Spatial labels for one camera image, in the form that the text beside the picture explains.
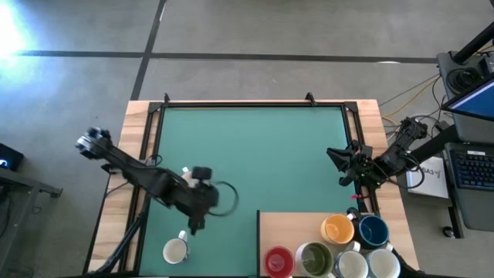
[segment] wheel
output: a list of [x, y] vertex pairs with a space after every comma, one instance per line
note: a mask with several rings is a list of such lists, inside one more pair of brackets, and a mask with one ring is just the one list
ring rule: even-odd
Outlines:
[[449, 237], [450, 239], [455, 238], [455, 233], [453, 232], [453, 228], [449, 226], [442, 227], [442, 234], [445, 235], [445, 237]]

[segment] mug handle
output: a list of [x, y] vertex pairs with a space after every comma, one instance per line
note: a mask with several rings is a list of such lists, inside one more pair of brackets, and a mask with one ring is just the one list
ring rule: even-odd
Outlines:
[[356, 241], [351, 241], [348, 243], [347, 248], [345, 248], [345, 251], [355, 251], [355, 252], [360, 252], [360, 243]]
[[360, 220], [360, 219], [362, 219], [362, 214], [358, 211], [358, 209], [356, 209], [354, 207], [350, 207], [347, 209], [347, 217], [350, 220], [353, 220], [353, 219]]
[[187, 242], [187, 232], [184, 230], [180, 231], [180, 233], [178, 234], [178, 238]]
[[386, 242], [385, 245], [382, 246], [383, 249], [386, 249], [389, 252], [393, 252], [393, 246], [391, 245], [391, 242]]

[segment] white mug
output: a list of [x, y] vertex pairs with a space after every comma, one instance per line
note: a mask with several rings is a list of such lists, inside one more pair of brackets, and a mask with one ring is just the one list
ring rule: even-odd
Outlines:
[[360, 243], [356, 241], [350, 242], [347, 248], [339, 253], [335, 259], [334, 274], [331, 273], [329, 278], [367, 278], [369, 266], [364, 256], [359, 252]]
[[392, 253], [393, 246], [386, 245], [367, 254], [370, 278], [398, 278], [401, 272], [400, 262]]
[[187, 232], [180, 231], [178, 238], [170, 239], [163, 247], [163, 259], [170, 264], [177, 264], [188, 258]]

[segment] blue mug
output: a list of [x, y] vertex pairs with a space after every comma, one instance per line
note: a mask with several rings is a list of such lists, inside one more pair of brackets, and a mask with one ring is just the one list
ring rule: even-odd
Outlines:
[[380, 248], [389, 240], [389, 228], [381, 217], [376, 215], [361, 215], [356, 208], [349, 208], [347, 214], [355, 216], [355, 233], [353, 240], [360, 243], [362, 249], [373, 250]]

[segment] label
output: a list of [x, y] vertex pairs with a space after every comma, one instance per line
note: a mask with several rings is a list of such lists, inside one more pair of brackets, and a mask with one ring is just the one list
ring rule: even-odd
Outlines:
[[486, 155], [486, 153], [483, 151], [466, 151], [466, 152], [474, 155]]

